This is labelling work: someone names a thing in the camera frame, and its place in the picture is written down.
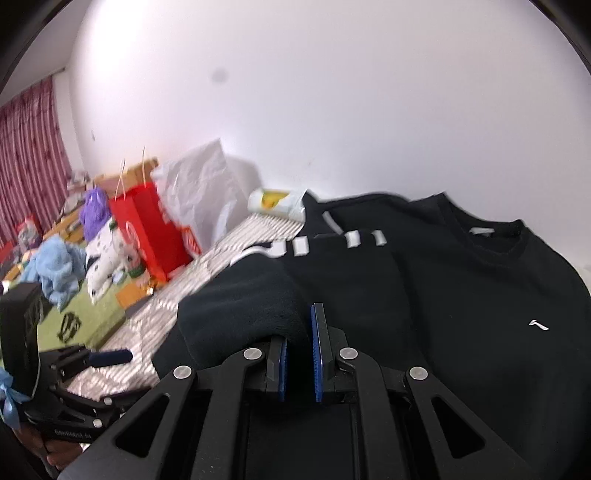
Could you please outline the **left hand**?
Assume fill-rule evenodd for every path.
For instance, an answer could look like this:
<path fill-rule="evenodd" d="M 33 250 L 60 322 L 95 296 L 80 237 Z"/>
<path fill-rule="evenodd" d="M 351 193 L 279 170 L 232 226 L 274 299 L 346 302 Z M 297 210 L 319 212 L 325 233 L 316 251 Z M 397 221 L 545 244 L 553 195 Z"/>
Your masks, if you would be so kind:
<path fill-rule="evenodd" d="M 78 443 L 43 440 L 39 432 L 26 425 L 14 430 L 14 433 L 28 450 L 57 470 L 65 469 L 83 452 Z"/>

